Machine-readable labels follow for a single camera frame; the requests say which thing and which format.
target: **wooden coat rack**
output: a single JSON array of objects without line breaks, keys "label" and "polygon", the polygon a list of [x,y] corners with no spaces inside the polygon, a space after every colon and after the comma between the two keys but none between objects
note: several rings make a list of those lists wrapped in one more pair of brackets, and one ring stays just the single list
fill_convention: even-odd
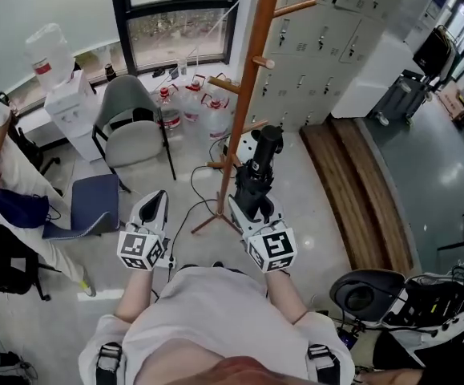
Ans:
[{"label": "wooden coat rack", "polygon": [[302,10],[310,6],[315,6],[317,0],[307,0],[292,4],[290,6],[281,7],[276,9],[277,0],[258,0],[256,5],[255,20],[252,27],[251,37],[249,39],[248,54],[246,55],[246,63],[244,65],[244,72],[240,86],[236,86],[229,82],[211,77],[208,82],[224,90],[228,90],[239,96],[237,101],[236,115],[233,120],[232,134],[230,135],[230,143],[228,145],[228,152],[226,159],[220,163],[208,163],[207,166],[213,168],[222,168],[223,180],[221,182],[221,190],[217,193],[217,210],[216,213],[208,218],[205,222],[198,225],[191,232],[196,233],[205,225],[209,224],[216,218],[219,218],[229,224],[235,231],[241,233],[237,227],[224,215],[224,201],[226,192],[230,183],[230,176],[232,174],[232,166],[240,164],[236,156],[237,147],[239,146],[240,137],[251,130],[261,128],[268,122],[266,120],[244,127],[246,115],[248,114],[249,104],[253,95],[255,87],[256,76],[259,67],[265,67],[272,70],[275,64],[272,60],[262,57],[267,42],[269,28],[273,18],[277,18],[294,11]]}]

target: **gray floor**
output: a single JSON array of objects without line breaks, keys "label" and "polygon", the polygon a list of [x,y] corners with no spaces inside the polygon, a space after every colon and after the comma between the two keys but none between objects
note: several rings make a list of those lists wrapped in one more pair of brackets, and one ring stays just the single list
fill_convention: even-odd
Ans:
[{"label": "gray floor", "polygon": [[[297,134],[286,134],[284,151],[276,157],[273,194],[284,206],[290,226],[294,228],[299,254],[292,267],[293,281],[304,300],[320,309],[329,308],[329,288],[349,268],[341,235],[325,190]],[[146,195],[165,189],[170,199],[167,237],[173,238],[187,210],[199,199],[189,184],[192,169],[208,159],[208,146],[188,141],[184,136],[171,138],[174,162],[179,180],[171,178],[166,156],[122,168],[123,182],[136,192]],[[60,156],[62,165],[53,167],[47,177],[52,184],[67,190],[73,180],[107,173],[105,164],[88,164],[66,145],[50,153]],[[206,197],[213,198],[221,175],[211,169],[196,172],[195,187]],[[132,205],[140,199],[136,193],[120,195],[122,218],[128,218]],[[213,221],[192,236],[190,229],[208,218],[204,206],[193,210],[176,243],[178,265],[196,263],[211,265],[221,260],[225,265],[241,269],[258,281],[263,276],[250,261],[239,243],[239,235],[225,223]],[[97,296],[89,298],[61,274],[42,272],[42,283],[51,302],[41,302],[36,290],[18,296],[0,295],[0,338],[3,346],[20,354],[38,371],[42,385],[81,383],[77,358],[93,335],[98,319],[111,313],[123,292],[129,272],[115,254],[117,233],[102,237],[85,237],[63,245],[74,259],[83,263],[91,275]],[[163,289],[167,271],[155,272],[154,288]]]},{"label": "gray floor", "polygon": [[437,99],[421,106],[412,127],[364,121],[397,188],[422,269],[446,273],[464,261],[464,248],[436,250],[464,239],[464,132]]}]

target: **sneaker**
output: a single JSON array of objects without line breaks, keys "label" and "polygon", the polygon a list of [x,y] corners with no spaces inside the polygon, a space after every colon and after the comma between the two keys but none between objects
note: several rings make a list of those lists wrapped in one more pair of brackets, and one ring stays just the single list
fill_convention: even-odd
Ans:
[{"label": "sneaker", "polygon": [[83,280],[79,284],[80,284],[80,288],[82,288],[82,290],[86,293],[88,297],[96,296],[95,288],[93,287],[93,284],[91,284],[91,280],[87,276],[87,271],[85,268],[84,268]]}]

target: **large plastic water jug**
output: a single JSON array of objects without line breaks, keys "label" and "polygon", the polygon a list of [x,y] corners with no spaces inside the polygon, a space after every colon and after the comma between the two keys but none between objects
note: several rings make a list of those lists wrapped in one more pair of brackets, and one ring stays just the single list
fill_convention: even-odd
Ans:
[{"label": "large plastic water jug", "polygon": [[58,24],[46,24],[26,40],[26,57],[46,93],[71,78],[75,59]]}]

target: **person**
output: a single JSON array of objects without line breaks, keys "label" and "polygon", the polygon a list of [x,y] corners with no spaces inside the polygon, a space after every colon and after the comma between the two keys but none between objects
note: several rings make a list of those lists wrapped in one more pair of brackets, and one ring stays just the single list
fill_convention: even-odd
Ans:
[{"label": "person", "polygon": [[[69,213],[64,200],[9,138],[7,135],[9,124],[10,109],[0,103],[0,187],[19,194],[48,196],[51,206],[61,213]],[[43,240],[42,227],[20,229],[9,224],[1,214],[0,224],[7,227],[21,242],[41,255],[48,265],[80,284],[87,295],[95,295],[86,270],[62,249],[48,240]]]},{"label": "person", "polygon": [[219,262],[182,268],[150,305],[152,279],[132,271],[114,314],[99,320],[79,356],[85,385],[351,384],[332,320],[307,310],[284,271],[265,274],[268,299]]}]

